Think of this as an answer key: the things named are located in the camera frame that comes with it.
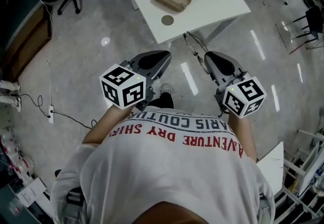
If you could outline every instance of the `white cable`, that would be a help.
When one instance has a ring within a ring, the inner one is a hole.
[[[53,50],[53,21],[52,21],[52,17],[51,17],[51,13],[49,12],[49,10],[47,9],[47,6],[45,3],[43,3],[42,0],[40,0],[40,2],[45,6],[48,14],[50,15],[50,21],[51,21],[51,47],[50,47],[50,57],[45,60],[44,65],[48,65],[49,67],[49,77],[50,77],[50,100],[51,100],[51,106],[52,106],[52,79],[51,79],[51,65],[50,65],[50,61],[52,59],[52,50]]]

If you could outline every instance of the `table leg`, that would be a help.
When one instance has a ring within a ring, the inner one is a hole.
[[[315,135],[313,133],[310,133],[310,132],[307,132],[305,130],[301,130],[301,129],[297,129],[297,133],[303,133],[307,136],[310,136],[310,137],[313,137],[313,138],[316,138],[317,140],[319,141],[324,141],[324,138],[321,136],[321,135]]]
[[[225,28],[227,28],[235,19],[236,19],[236,17],[222,21],[217,26],[217,28],[215,28],[214,31],[212,33],[210,33],[209,36],[204,39],[204,44],[208,45],[217,35],[219,35]]]
[[[135,0],[131,0],[134,10],[138,10],[138,6]]]

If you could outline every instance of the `chair leg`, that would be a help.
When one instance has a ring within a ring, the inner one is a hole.
[[[305,34],[302,34],[302,35],[299,35],[299,36],[295,37],[295,39],[298,39],[298,38],[301,38],[301,37],[303,37],[303,36],[310,35],[310,34],[311,34],[311,32],[309,32],[309,33],[305,33]]]
[[[301,19],[303,19],[303,18],[306,18],[306,15],[303,16],[303,17],[300,17],[299,19],[294,20],[293,22],[296,22],[296,21],[301,20]]]
[[[314,40],[318,40],[318,39],[307,40],[307,41],[304,42],[304,44],[309,43],[309,42],[312,42]]]
[[[58,11],[57,11],[57,15],[61,15],[62,14],[62,9],[65,6],[65,4],[68,2],[69,0],[64,0],[61,4],[61,6],[59,7]]]
[[[74,4],[74,7],[75,7],[75,13],[79,14],[81,12],[81,10],[79,10],[76,0],[73,0],[73,4]]]

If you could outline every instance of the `white box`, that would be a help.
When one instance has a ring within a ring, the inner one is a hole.
[[[256,112],[267,96],[256,77],[226,87],[223,104],[243,118]]]
[[[100,75],[99,79],[104,98],[118,108],[127,108],[146,98],[146,78],[118,64]]]
[[[17,194],[17,197],[19,201],[28,208],[36,199],[41,197],[45,191],[46,187],[38,177],[21,190]]]

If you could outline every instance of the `cable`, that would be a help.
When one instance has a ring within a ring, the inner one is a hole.
[[[9,94],[8,96],[13,96],[13,97],[28,96],[31,99],[32,103],[34,103],[34,105],[36,107],[38,107],[39,110],[43,113],[43,115],[45,117],[47,117],[47,118],[50,118],[50,116],[49,115],[46,115],[45,112],[42,111],[42,109],[41,109],[41,106],[43,105],[43,97],[41,95],[39,95],[38,98],[37,98],[38,105],[34,102],[34,100],[32,99],[32,97],[29,94],[26,94],[26,93],[24,93],[24,94]]]
[[[209,74],[208,69],[205,65],[204,60],[199,56],[198,52],[195,51],[195,49],[193,48],[192,44],[190,43],[189,39],[187,38],[187,35],[185,33],[183,33],[183,38],[187,44],[187,47],[192,51],[192,54],[197,57],[199,64],[202,66],[202,68],[204,69],[205,73]]]
[[[49,115],[46,115],[46,114],[44,113],[44,111],[42,111],[42,109],[41,109],[41,106],[43,105],[43,97],[42,97],[41,95],[39,95],[38,98],[37,98],[37,103],[38,103],[38,104],[36,104],[36,103],[34,102],[34,100],[32,99],[32,97],[31,97],[29,94],[26,94],[26,93],[24,93],[24,94],[5,94],[4,96],[13,96],[13,97],[28,96],[28,97],[31,99],[32,103],[34,103],[34,105],[35,105],[36,107],[39,108],[39,110],[43,113],[43,115],[44,115],[45,117],[47,117],[47,118],[50,118],[50,117],[51,117],[51,116],[49,116]],[[84,125],[83,123],[81,123],[80,121],[77,121],[76,119],[70,117],[69,115],[66,115],[66,114],[63,114],[63,113],[58,113],[58,112],[56,112],[56,111],[52,111],[52,110],[51,110],[51,113],[59,114],[59,115],[65,116],[65,117],[67,117],[67,118],[69,118],[69,119],[72,119],[72,120],[74,120],[75,122],[81,124],[82,126],[84,126],[84,127],[87,128],[87,129],[92,129],[92,128],[94,127],[93,122],[95,122],[95,124],[97,124],[97,121],[96,121],[96,120],[91,120],[91,127],[88,127],[88,126]]]
[[[49,77],[50,77],[50,89],[49,89],[49,92],[50,92],[50,100],[51,100],[51,106],[52,106],[52,79],[51,79],[51,65],[50,65],[50,61],[52,59],[52,50],[53,50],[53,21],[52,21],[52,17],[51,17],[51,13],[49,12],[47,6],[45,3],[43,3],[42,0],[40,0],[40,2],[45,6],[48,14],[50,15],[50,22],[51,22],[51,47],[50,47],[50,57],[45,60],[45,63],[44,65],[48,65],[49,67]]]
[[[81,123],[80,121],[77,121],[77,120],[75,120],[74,118],[72,118],[72,117],[70,117],[70,116],[68,116],[68,115],[65,115],[65,114],[63,114],[63,113],[58,113],[58,112],[56,112],[56,111],[52,111],[52,110],[51,110],[51,112],[54,113],[54,114],[59,114],[59,115],[62,115],[62,116],[66,116],[67,118],[72,119],[72,120],[74,120],[75,122],[78,122],[79,124],[81,124],[82,126],[84,126],[84,127],[87,128],[87,129],[92,129],[92,128],[93,128],[93,126],[94,126],[94,125],[92,124],[93,121],[97,123],[96,120],[91,120],[91,128],[90,128],[90,127],[84,125],[83,123]]]
[[[191,36],[191,37],[193,38],[193,40],[195,40],[195,41],[197,42],[198,45],[200,45],[200,47],[201,47],[205,52],[209,52],[207,46],[204,44],[204,42],[203,42],[199,37],[197,37],[197,36],[194,35],[194,34],[191,34],[191,33],[188,32],[188,31],[187,31],[187,33],[188,33],[189,36]]]

